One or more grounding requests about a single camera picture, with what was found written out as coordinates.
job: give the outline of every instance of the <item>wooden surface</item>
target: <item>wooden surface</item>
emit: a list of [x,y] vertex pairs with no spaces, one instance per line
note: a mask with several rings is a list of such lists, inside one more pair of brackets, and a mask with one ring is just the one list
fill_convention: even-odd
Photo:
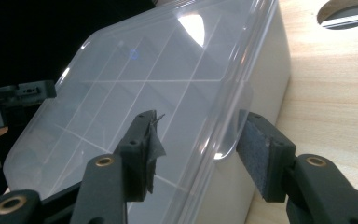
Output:
[[[326,157],[358,189],[358,27],[321,27],[318,11],[326,3],[280,0],[292,74],[277,127],[297,155]],[[256,193],[245,223],[288,223],[285,204],[265,203]]]

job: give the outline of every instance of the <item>black clamp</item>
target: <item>black clamp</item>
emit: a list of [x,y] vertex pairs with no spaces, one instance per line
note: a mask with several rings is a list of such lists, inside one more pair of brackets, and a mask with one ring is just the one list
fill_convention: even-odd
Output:
[[3,195],[0,224],[127,223],[127,202],[152,193],[157,158],[165,155],[157,137],[160,118],[154,110],[136,116],[113,154],[91,159],[82,182],[42,202],[33,190]]
[[284,203],[292,224],[358,223],[358,191],[330,160],[296,156],[296,146],[269,121],[249,113],[237,147],[266,202]]

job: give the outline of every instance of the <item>plastic container lid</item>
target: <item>plastic container lid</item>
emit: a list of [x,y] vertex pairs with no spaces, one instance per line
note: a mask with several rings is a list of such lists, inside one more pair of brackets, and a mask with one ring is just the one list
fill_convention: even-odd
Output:
[[80,181],[91,158],[115,150],[134,117],[165,117],[153,194],[130,223],[189,223],[213,160],[235,148],[273,0],[180,1],[104,28],[85,41],[7,156],[11,189],[41,198]]

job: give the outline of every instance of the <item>black background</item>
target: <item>black background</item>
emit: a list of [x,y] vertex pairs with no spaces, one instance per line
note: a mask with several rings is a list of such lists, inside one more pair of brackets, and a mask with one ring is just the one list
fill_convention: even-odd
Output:
[[[0,1],[0,87],[57,81],[92,33],[152,7],[149,0]],[[25,109],[26,122],[36,109]],[[2,162],[26,122],[11,125],[16,122],[9,120],[8,133],[0,137]],[[6,188],[0,169],[0,194]]]

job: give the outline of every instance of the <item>brass insert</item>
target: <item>brass insert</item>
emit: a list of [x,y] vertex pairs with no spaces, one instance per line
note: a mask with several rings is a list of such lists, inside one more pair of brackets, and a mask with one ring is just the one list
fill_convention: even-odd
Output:
[[15,195],[0,203],[0,215],[6,215],[21,208],[27,202],[27,198],[22,195]]

